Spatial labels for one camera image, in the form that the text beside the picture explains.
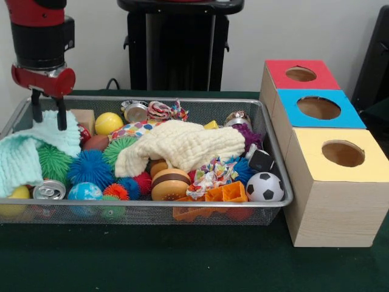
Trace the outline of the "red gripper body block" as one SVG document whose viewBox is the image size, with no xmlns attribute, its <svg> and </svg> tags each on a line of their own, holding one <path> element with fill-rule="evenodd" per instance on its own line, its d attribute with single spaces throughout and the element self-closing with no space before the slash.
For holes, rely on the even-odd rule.
<svg viewBox="0 0 389 292">
<path fill-rule="evenodd" d="M 35 89 L 54 98 L 70 94 L 76 81 L 75 72 L 66 65 L 51 71 L 34 71 L 13 64 L 11 72 L 14 82 L 20 87 Z"/>
</svg>

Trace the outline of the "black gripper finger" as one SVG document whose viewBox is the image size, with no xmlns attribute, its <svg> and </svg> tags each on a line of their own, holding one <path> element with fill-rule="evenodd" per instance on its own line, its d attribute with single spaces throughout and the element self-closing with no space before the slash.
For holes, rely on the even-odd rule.
<svg viewBox="0 0 389 292">
<path fill-rule="evenodd" d="M 55 99 L 56 105 L 58 108 L 57 114 L 57 124 L 60 131 L 67 129 L 67 115 L 66 115 L 66 106 L 63 97 Z"/>
<path fill-rule="evenodd" d="M 36 123 L 41 123 L 43 121 L 43 114 L 40 105 L 40 95 L 41 93 L 37 89 L 32 89 L 31 103 L 32 103 L 32 113 L 33 119 Z"/>
</svg>

